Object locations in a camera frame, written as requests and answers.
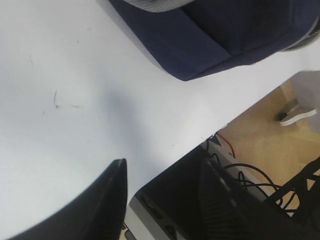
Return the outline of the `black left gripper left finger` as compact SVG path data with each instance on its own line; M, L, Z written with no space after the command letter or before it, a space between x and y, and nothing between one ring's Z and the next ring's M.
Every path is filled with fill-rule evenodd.
M127 161L117 159L72 202L14 239L117 240L127 200Z

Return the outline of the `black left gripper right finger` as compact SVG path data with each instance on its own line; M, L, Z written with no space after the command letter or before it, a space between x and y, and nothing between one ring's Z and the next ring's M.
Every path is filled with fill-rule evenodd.
M319 233L263 204L219 164L201 164L199 204L207 240L318 240Z

